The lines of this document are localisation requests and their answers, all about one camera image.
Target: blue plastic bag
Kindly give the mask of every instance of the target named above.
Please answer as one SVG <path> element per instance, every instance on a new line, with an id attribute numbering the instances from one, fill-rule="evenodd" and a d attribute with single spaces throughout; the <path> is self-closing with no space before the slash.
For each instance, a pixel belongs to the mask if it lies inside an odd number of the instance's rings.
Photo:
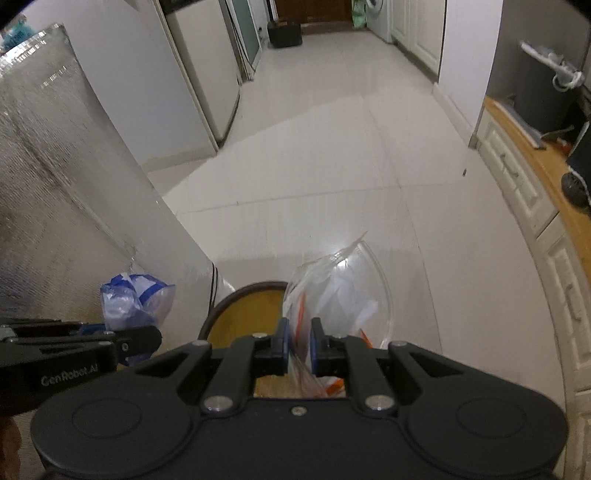
<path id="1" fill-rule="evenodd" d="M 117 275 L 100 288 L 105 326 L 113 331 L 146 325 L 160 328 L 173 306 L 175 291 L 175 285 L 152 275 Z"/>

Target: refrigerator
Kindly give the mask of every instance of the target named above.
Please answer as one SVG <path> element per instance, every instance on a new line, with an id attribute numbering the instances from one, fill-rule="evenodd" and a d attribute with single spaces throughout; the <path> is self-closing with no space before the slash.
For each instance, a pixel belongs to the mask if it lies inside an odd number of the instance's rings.
<path id="1" fill-rule="evenodd" d="M 222 144 L 240 97 L 238 64 L 218 0 L 161 1 L 176 50 L 207 123 Z"/>

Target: cabinet door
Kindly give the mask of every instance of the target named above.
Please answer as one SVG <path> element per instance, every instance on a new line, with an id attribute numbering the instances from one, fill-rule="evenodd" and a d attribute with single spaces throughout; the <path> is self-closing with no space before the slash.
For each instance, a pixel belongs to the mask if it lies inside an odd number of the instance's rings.
<path id="1" fill-rule="evenodd" d="M 409 0 L 410 47 L 429 69 L 439 73 L 446 0 Z"/>
<path id="2" fill-rule="evenodd" d="M 410 48 L 408 4 L 411 0 L 392 0 L 392 36 L 405 48 Z"/>
<path id="3" fill-rule="evenodd" d="M 479 152 L 503 190 L 521 229 L 534 237 L 556 216 L 557 210 L 538 177 L 509 136 L 485 111 L 478 128 Z"/>
<path id="4" fill-rule="evenodd" d="M 569 416 L 565 478 L 591 479 L 591 391 L 577 393 Z"/>
<path id="5" fill-rule="evenodd" d="M 572 372 L 572 382 L 569 383 L 573 384 L 575 391 L 589 390 L 591 291 L 578 253 L 566 234 L 560 216 L 542 232 L 538 245 L 551 277 L 551 284 L 544 286 L 563 356 L 563 371 L 569 369 Z"/>

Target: clear plastic bag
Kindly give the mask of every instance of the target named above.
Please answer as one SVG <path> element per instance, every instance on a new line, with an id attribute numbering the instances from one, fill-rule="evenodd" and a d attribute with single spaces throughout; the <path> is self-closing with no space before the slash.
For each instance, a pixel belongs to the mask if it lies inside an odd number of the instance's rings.
<path id="1" fill-rule="evenodd" d="M 335 254 L 296 269 L 285 291 L 290 321 L 289 376 L 302 397 L 338 395 L 343 382 L 310 371 L 310 323 L 319 317 L 328 335 L 355 335 L 373 348 L 392 339 L 392 299 L 384 272 L 363 237 Z"/>

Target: white tile floor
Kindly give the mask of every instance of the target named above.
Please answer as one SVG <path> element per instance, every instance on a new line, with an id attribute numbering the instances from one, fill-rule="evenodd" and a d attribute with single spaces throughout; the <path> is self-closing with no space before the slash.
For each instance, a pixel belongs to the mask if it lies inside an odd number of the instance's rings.
<path id="1" fill-rule="evenodd" d="M 288 279 L 368 231 L 397 336 L 563 404 L 528 248 L 431 88 L 371 33 L 308 36 L 264 52 L 216 158 L 150 178 L 235 287 Z"/>

